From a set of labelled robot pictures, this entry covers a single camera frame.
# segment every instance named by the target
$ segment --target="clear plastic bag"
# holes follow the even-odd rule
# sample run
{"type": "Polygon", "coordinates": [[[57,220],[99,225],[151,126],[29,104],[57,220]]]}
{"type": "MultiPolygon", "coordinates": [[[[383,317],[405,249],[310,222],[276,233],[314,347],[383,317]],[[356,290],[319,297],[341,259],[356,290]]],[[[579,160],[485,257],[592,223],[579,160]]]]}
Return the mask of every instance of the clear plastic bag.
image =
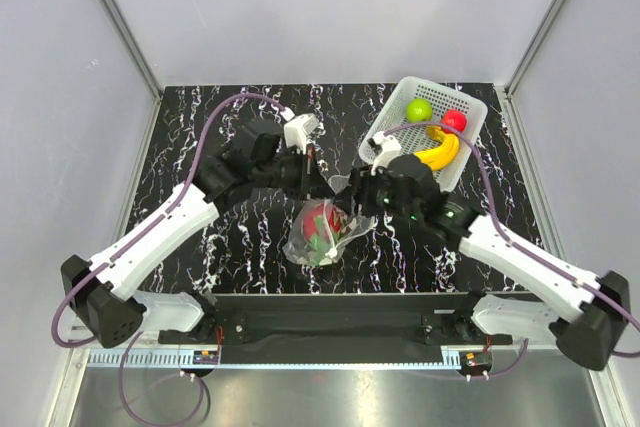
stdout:
{"type": "MultiPolygon", "coordinates": [[[[341,190],[346,177],[333,176],[329,185],[341,190]]],[[[352,216],[333,205],[329,199],[309,200],[293,221],[283,251],[287,259],[300,265],[329,265],[342,257],[344,249],[356,237],[369,232],[373,218],[352,216]]]]}

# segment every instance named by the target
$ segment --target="marble tabletop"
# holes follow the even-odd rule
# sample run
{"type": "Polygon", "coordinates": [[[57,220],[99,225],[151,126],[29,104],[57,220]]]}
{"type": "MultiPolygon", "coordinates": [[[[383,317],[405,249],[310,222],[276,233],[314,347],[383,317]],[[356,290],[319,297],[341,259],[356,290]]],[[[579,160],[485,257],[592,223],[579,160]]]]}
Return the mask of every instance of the marble tabletop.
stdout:
{"type": "MultiPolygon", "coordinates": [[[[500,219],[541,245],[540,234],[491,84],[447,84],[487,104],[489,112],[477,145],[489,169],[500,219]]],[[[259,85],[168,87],[153,131],[129,218],[129,229],[151,213],[184,181],[208,114],[239,92],[271,96],[296,113],[313,112],[321,121],[312,139],[327,177],[347,175],[361,165],[358,145],[395,84],[259,85]]],[[[207,150],[227,142],[240,122],[255,117],[280,120],[258,101],[237,102],[216,119],[207,150]]],[[[470,159],[456,188],[478,208],[486,196],[478,166],[470,159]]],[[[420,241],[391,216],[348,245],[342,259],[323,267],[288,262],[282,253],[301,204],[283,194],[256,191],[217,222],[193,235],[170,255],[141,288],[176,292],[195,288],[216,293],[373,293],[508,291],[519,286],[481,262],[420,241]]]]}

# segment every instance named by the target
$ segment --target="banana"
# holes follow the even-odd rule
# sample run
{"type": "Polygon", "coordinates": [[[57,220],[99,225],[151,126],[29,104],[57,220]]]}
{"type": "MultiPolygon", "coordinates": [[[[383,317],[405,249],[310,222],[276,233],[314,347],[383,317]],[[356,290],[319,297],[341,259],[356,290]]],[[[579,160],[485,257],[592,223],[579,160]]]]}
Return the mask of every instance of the banana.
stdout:
{"type": "Polygon", "coordinates": [[[439,127],[427,127],[427,134],[433,140],[439,141],[440,145],[433,149],[422,150],[414,153],[416,157],[424,164],[427,164],[431,170],[440,170],[445,168],[458,155],[460,150],[460,140],[455,134],[447,134],[439,127]]]}
{"type": "Polygon", "coordinates": [[[447,156],[454,146],[454,137],[457,139],[455,135],[445,134],[440,129],[429,132],[429,137],[440,142],[440,145],[433,149],[421,150],[413,154],[418,157],[423,164],[429,164],[442,156],[447,156]]]}

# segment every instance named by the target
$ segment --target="white plastic basket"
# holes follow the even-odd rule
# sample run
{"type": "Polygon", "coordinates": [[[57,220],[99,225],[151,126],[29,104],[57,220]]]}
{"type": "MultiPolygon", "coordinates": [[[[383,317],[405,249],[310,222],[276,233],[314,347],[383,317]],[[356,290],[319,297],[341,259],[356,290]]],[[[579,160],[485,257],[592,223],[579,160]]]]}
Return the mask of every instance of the white plastic basket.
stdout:
{"type": "MultiPolygon", "coordinates": [[[[406,109],[409,102],[415,98],[427,99],[433,107],[433,117],[431,121],[439,122],[448,110],[458,110],[467,117],[467,127],[463,135],[472,142],[478,139],[480,129],[487,116],[487,106],[484,102],[474,99],[470,95],[463,94],[457,90],[444,87],[435,82],[418,79],[417,77],[405,77],[400,81],[391,97],[384,104],[384,107],[376,117],[373,125],[367,132],[364,140],[360,144],[358,153],[360,158],[367,164],[372,164],[376,157],[368,140],[376,132],[385,131],[399,125],[409,124],[406,109]]],[[[402,145],[403,154],[411,154],[420,150],[431,149],[437,146],[437,142],[427,136],[424,127],[414,127],[401,130],[393,134],[402,145]]],[[[466,144],[460,143],[460,151],[455,160],[444,169],[433,173],[436,181],[443,191],[451,192],[464,170],[467,160],[469,160],[471,150],[466,144]]]]}

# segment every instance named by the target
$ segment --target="green fruit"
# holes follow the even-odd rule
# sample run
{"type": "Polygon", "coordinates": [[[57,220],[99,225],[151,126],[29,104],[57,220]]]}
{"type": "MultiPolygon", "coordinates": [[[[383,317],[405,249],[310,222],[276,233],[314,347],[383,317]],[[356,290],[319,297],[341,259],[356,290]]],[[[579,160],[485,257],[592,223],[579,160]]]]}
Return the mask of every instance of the green fruit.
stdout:
{"type": "Polygon", "coordinates": [[[433,109],[427,99],[413,99],[407,105],[407,119],[409,122],[425,122],[431,120],[433,109]]]}

